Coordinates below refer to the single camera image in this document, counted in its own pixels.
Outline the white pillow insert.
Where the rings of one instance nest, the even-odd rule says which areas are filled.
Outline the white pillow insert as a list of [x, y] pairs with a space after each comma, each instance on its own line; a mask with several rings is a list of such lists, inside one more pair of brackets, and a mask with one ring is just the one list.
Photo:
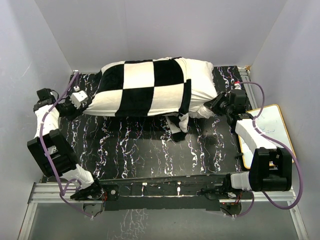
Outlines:
[[178, 62], [186, 78], [191, 80], [189, 116], [194, 119], [209, 119], [214, 113], [205, 103], [215, 99], [218, 94], [213, 82], [214, 65], [211, 62], [178, 57]]

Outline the black white checkered pillowcase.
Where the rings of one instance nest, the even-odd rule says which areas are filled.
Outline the black white checkered pillowcase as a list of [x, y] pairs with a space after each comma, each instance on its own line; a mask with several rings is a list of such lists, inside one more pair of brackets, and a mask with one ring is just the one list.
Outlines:
[[192, 80], [187, 60], [166, 57], [118, 61], [101, 68], [83, 112], [102, 117], [167, 116], [175, 142], [187, 135]]

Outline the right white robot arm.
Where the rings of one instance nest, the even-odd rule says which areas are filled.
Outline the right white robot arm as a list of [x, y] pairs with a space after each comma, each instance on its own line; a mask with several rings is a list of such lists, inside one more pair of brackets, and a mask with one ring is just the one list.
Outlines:
[[262, 136], [255, 127], [254, 117], [246, 112], [247, 94], [241, 89], [222, 92], [204, 106], [219, 116], [240, 136], [253, 157], [249, 171], [228, 173], [219, 192], [233, 199], [241, 191], [284, 192], [292, 185], [292, 156], [286, 148], [278, 147]]

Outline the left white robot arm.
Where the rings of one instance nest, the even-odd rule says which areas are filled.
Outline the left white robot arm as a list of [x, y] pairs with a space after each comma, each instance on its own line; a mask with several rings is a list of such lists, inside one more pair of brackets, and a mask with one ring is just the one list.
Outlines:
[[98, 200], [103, 187], [94, 175], [80, 166], [78, 157], [70, 143], [60, 131], [60, 118], [72, 121], [82, 115], [82, 104], [88, 99], [84, 91], [76, 91], [58, 103], [53, 90], [37, 91], [38, 102], [33, 107], [37, 117], [34, 138], [27, 148], [46, 177], [67, 180], [76, 186], [72, 200]]

